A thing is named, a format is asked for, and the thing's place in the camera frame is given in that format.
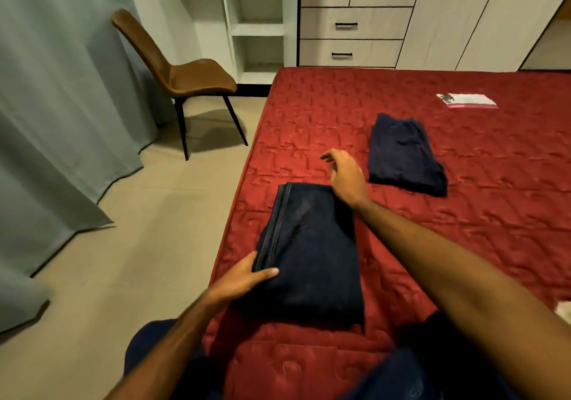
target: bed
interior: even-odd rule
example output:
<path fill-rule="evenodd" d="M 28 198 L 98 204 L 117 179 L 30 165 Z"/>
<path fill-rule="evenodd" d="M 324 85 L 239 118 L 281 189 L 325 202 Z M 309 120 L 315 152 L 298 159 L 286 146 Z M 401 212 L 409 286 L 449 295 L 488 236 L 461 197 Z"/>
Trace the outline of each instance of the bed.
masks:
<path fill-rule="evenodd" d="M 483 93 L 497 109 L 448 109 L 437 93 Z M 367 170 L 378 113 L 420 120 L 446 168 L 446 199 L 369 185 L 370 195 L 466 246 L 554 308 L 571 299 L 571 74 L 287 68 L 274 81 L 211 281 L 252 251 L 277 186 L 327 183 L 319 155 Z M 395 347 L 395 329 L 435 310 L 357 221 L 365 325 L 349 331 L 268 323 L 230 308 L 204 337 L 226 399 L 332 400 Z"/>

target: forearm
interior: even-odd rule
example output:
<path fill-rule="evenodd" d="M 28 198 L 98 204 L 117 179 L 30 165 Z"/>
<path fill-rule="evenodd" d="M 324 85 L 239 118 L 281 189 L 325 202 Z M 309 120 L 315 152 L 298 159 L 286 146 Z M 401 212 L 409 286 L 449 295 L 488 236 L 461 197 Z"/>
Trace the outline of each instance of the forearm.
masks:
<path fill-rule="evenodd" d="M 571 330 L 466 248 L 372 201 L 355 210 L 454 324 L 530 399 L 567 398 Z"/>
<path fill-rule="evenodd" d="M 139 365 L 117 384 L 107 400 L 167 400 L 220 303 L 204 292 Z"/>

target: floor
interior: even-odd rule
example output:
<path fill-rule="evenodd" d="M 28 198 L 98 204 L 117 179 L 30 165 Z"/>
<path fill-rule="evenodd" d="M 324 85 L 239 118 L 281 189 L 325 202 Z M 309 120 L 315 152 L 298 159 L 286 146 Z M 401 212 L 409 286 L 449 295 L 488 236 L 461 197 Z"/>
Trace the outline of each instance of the floor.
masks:
<path fill-rule="evenodd" d="M 231 98 L 251 142 L 265 98 Z M 41 319 L 0 338 L 0 398 L 102 399 L 129 340 L 177 317 L 207 287 L 249 148 L 219 97 L 185 104 L 186 162 L 175 124 L 141 153 L 100 207 L 115 225 L 78 234 L 37 275 L 53 291 Z"/>

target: curtain fold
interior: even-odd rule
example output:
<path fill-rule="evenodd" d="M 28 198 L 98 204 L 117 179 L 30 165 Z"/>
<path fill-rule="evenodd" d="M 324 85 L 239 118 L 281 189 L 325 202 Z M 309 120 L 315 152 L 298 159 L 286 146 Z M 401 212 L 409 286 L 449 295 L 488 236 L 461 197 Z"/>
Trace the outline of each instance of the curtain fold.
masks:
<path fill-rule="evenodd" d="M 172 103 L 110 22 L 132 0 L 0 0 L 0 332 L 48 292 L 29 276 L 142 167 Z"/>

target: person's left hand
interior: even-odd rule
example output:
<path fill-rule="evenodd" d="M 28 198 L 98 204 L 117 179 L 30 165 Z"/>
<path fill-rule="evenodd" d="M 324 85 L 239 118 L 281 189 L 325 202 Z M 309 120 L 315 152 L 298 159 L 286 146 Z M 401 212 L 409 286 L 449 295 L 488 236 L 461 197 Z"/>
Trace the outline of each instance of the person's left hand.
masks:
<path fill-rule="evenodd" d="M 253 289 L 262 281 L 269 280 L 279 273 L 277 267 L 252 272 L 253 261 L 257 252 L 249 253 L 240 260 L 226 274 L 207 289 L 211 299 L 218 305 L 225 305 L 238 299 Z"/>

